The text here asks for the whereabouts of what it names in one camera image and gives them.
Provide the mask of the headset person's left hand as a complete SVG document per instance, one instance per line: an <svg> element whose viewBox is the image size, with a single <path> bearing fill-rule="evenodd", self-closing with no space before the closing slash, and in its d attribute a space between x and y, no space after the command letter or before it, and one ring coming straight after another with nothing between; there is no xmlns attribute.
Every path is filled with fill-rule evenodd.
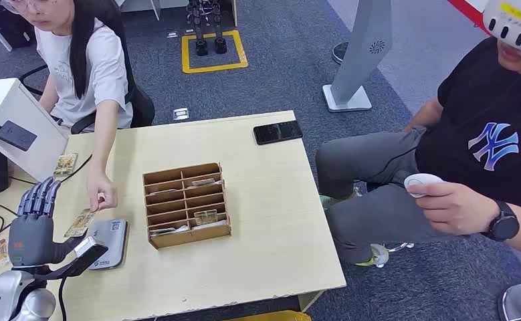
<svg viewBox="0 0 521 321"><path fill-rule="evenodd" d="M420 194L416 204L432 227L452 235L486 232L500 214L492 199L459 183L411 185L408 192Z"/></svg>

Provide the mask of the person's left hand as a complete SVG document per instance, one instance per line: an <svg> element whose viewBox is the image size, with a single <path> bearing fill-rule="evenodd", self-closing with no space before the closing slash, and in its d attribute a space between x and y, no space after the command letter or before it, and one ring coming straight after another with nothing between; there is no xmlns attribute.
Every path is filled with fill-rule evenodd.
<svg viewBox="0 0 521 321"><path fill-rule="evenodd" d="M105 173L89 173L87 190L91 213L117 207L117 188Z"/></svg>

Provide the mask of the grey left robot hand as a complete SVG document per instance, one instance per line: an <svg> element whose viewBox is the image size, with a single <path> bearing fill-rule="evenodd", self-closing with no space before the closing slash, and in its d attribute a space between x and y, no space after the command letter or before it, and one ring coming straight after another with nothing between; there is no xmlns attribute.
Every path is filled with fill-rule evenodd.
<svg viewBox="0 0 521 321"><path fill-rule="evenodd" d="M54 208L62 182L48 177L26 191L9 229L8 253L15 268L62 262L86 236L83 232L58 243L54 238Z"/></svg>

